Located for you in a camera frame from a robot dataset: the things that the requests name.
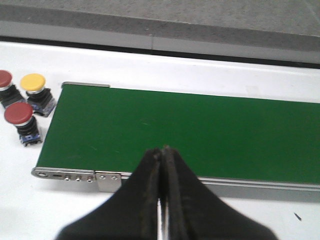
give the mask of metal end plate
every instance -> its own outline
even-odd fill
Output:
[[[32,175],[41,179],[57,179],[93,183],[96,180],[95,171],[82,169],[66,169],[51,167],[35,167]]]

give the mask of gray floor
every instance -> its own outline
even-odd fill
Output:
[[[0,35],[320,63],[320,0],[0,0]]]

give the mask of black mark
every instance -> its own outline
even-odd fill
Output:
[[[302,221],[302,218],[299,217],[298,214],[296,214],[296,213],[294,212],[294,215],[296,216],[297,219],[299,219],[299,221]]]

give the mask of green conveyor belt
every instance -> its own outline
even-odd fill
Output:
[[[320,104],[66,84],[37,167],[133,172],[177,148],[202,177],[320,184]]]

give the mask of white table surface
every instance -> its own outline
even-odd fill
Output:
[[[0,69],[20,79],[46,77],[58,99],[66,81],[115,88],[186,92],[320,103],[320,70],[150,56],[101,50],[0,42]],[[48,118],[36,116],[46,134]],[[13,125],[0,117],[0,240],[51,240],[61,227],[109,196],[87,182],[40,179],[30,174],[42,144],[23,147]],[[280,240],[320,240],[320,198],[261,200],[223,197],[232,207],[271,228]]]

